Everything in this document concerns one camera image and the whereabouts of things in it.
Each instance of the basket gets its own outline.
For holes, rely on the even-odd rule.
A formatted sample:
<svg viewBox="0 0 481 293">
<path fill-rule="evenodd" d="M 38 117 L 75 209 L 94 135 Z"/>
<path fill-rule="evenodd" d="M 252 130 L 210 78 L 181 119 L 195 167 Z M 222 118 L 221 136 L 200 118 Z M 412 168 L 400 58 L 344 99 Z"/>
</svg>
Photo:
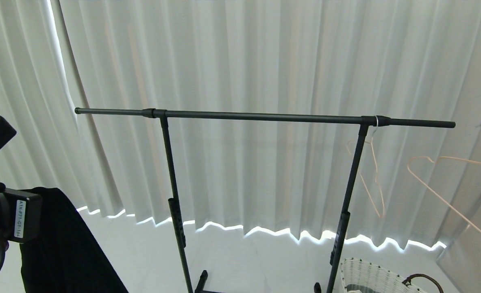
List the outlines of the basket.
<svg viewBox="0 0 481 293">
<path fill-rule="evenodd" d="M 417 277 L 428 278 L 437 286 L 439 292 L 443 293 L 441 285 L 430 276 L 415 274 L 403 278 L 379 265 L 359 258 L 346 258 L 341 263 L 340 292 L 359 290 L 361 293 L 426 293 L 411 284 L 412 279 Z"/>
</svg>

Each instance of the clothes hanger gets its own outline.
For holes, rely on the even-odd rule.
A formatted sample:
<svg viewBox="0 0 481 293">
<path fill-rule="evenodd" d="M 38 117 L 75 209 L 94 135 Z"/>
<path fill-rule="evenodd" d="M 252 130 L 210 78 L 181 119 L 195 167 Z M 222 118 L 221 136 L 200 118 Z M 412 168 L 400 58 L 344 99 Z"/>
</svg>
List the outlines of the clothes hanger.
<svg viewBox="0 0 481 293">
<path fill-rule="evenodd" d="M 412 174 L 419 182 L 421 182 L 429 191 L 431 191 L 434 195 L 436 195 L 440 200 L 442 200 L 449 208 L 451 208 L 454 212 L 457 213 L 457 215 L 459 215 L 459 217 L 463 218 L 465 221 L 467 221 L 467 223 L 472 226 L 473 228 L 475 228 L 475 230 L 477 230 L 480 234 L 481 234 L 481 229 L 477 227 L 477 225 L 473 224 L 472 221 L 470 221 L 467 217 L 465 217 L 465 215 L 463 215 L 462 213 L 460 213 L 456 208 L 454 208 L 449 202 L 447 202 L 445 199 L 443 199 L 442 196 L 440 196 L 435 190 L 433 190 L 430 186 L 428 186 L 428 184 L 426 184 L 421 178 L 419 178 L 419 176 L 417 176 L 414 172 L 412 172 L 412 170 L 410 169 L 410 163 L 413 161 L 413 160 L 416 160 L 416 159 L 419 159 L 419 158 L 425 158 L 427 159 L 428 161 L 430 161 L 431 163 L 434 163 L 434 165 L 437 165 L 437 163 L 439 163 L 439 161 L 441 160 L 456 160 L 456 161 L 461 161 L 461 162 L 465 162 L 465 163 L 469 163 L 469 164 L 475 164 L 475 165 L 481 165 L 481 162 L 479 161 L 471 161 L 471 160 L 467 160 L 467 159 L 464 159 L 464 158 L 459 158 L 459 157 L 450 157 L 450 156 L 440 156 L 437 158 L 437 160 L 432 160 L 430 157 L 428 156 L 415 156 L 415 157 L 412 157 L 408 160 L 408 163 L 406 165 L 406 168 L 408 169 L 408 171 L 410 172 L 410 174 Z"/>
<path fill-rule="evenodd" d="M 372 203 L 372 206 L 374 207 L 374 210 L 376 211 L 376 214 L 378 215 L 379 218 L 385 217 L 385 200 L 383 200 L 383 190 L 381 189 L 381 185 L 378 180 L 378 162 L 376 161 L 376 154 L 374 153 L 374 144 L 372 143 L 374 141 L 374 134 L 376 133 L 376 130 L 378 130 L 379 126 L 379 121 L 378 117 L 376 116 L 376 128 L 374 128 L 374 131 L 372 132 L 372 135 L 370 136 L 370 141 L 365 141 L 365 143 L 370 144 L 370 149 L 372 151 L 372 158 L 374 159 L 374 166 L 376 167 L 376 175 L 374 175 L 374 183 L 379 188 L 379 194 L 381 195 L 381 205 L 382 205 L 382 213 L 380 214 L 378 211 L 378 208 L 376 207 L 376 204 L 374 204 L 374 200 L 372 200 L 372 196 L 370 195 L 370 191 L 367 187 L 367 184 L 365 183 L 365 180 L 363 179 L 363 175 L 361 174 L 361 170 L 358 170 L 359 177 L 361 178 L 361 181 L 363 182 L 363 186 L 365 187 L 365 191 L 367 191 L 367 194 L 369 196 L 370 202 Z M 352 141 L 347 141 L 347 152 L 352 156 L 352 152 L 350 152 L 349 144 L 352 143 Z"/>
</svg>

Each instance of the black garment rack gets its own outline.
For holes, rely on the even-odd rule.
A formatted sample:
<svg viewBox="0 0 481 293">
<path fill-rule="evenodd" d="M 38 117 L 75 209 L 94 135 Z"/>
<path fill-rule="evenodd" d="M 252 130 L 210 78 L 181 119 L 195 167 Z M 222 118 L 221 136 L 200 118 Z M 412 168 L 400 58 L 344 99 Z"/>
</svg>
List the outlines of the black garment rack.
<svg viewBox="0 0 481 293">
<path fill-rule="evenodd" d="M 173 118 L 201 118 L 201 119 L 227 119 L 227 120 L 258 120 L 258 121 L 278 121 L 278 122 L 315 122 L 315 123 L 336 123 L 336 124 L 358 124 L 359 134 L 348 175 L 347 189 L 343 205 L 341 208 L 340 220 L 337 226 L 336 238 L 331 252 L 330 264 L 331 274 L 327 286 L 327 293 L 332 293 L 338 266 L 340 264 L 341 251 L 345 241 L 348 220 L 350 213 L 348 206 L 356 174 L 367 136 L 369 126 L 418 126 L 418 127 L 437 127 L 437 128 L 454 128 L 455 122 L 449 121 L 433 121 L 433 120 L 415 120 L 415 119 L 394 119 L 385 116 L 325 116 L 325 115 L 291 115 L 291 114 L 265 114 L 265 113 L 233 113 L 233 112 L 201 112 L 201 111 L 170 111 L 165 109 L 147 108 L 142 110 L 128 109 L 94 109 L 94 108 L 75 108 L 76 114 L 104 114 L 104 115 L 127 115 L 127 116 L 144 116 L 147 118 L 159 118 L 161 128 L 163 130 L 164 148 L 166 149 L 166 158 L 168 160 L 168 171 L 170 173 L 170 183 L 172 185 L 173 198 L 168 199 L 172 222 L 174 225 L 175 238 L 177 239 L 177 247 L 181 256 L 183 265 L 184 278 L 188 293 L 217 293 L 214 291 L 205 291 L 205 283 L 207 280 L 207 271 L 203 270 L 199 282 L 195 288 L 192 287 L 190 271 L 184 248 L 186 247 L 186 238 L 183 230 L 183 219 L 181 216 L 181 206 L 179 204 L 179 194 L 177 193 L 177 181 L 175 177 L 175 168 L 172 155 L 172 147 L 170 145 L 170 133 L 168 132 L 168 117 Z M 314 293 L 321 293 L 322 289 L 317 282 L 314 287 Z"/>
</svg>

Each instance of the white label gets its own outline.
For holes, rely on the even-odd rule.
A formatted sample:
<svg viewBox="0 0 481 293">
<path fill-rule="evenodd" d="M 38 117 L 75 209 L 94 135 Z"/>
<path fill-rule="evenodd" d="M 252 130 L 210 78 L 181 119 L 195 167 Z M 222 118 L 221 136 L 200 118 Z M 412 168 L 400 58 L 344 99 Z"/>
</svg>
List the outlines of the white label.
<svg viewBox="0 0 481 293">
<path fill-rule="evenodd" d="M 25 200 L 16 201 L 16 217 L 14 217 L 14 237 L 23 238 L 25 224 Z"/>
</svg>

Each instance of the basket handle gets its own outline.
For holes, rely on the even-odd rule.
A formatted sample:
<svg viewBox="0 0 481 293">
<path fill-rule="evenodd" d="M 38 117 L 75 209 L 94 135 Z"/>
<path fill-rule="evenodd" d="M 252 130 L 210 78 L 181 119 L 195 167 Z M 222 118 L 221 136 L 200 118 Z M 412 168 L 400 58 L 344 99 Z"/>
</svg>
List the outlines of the basket handle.
<svg viewBox="0 0 481 293">
<path fill-rule="evenodd" d="M 427 276 L 427 275 L 425 275 L 425 274 L 413 274 L 413 275 L 410 275 L 410 276 L 408 276 L 408 277 L 402 282 L 402 284 L 405 285 L 405 286 L 412 285 L 412 279 L 413 279 L 413 278 L 417 278 L 417 277 L 427 278 L 428 280 L 432 281 L 432 282 L 434 283 L 434 285 L 437 286 L 437 289 L 439 289 L 439 293 L 444 293 L 444 292 L 443 292 L 443 288 L 441 287 L 441 285 L 439 285 L 439 283 L 438 283 L 434 278 L 432 278 L 431 276 Z"/>
</svg>

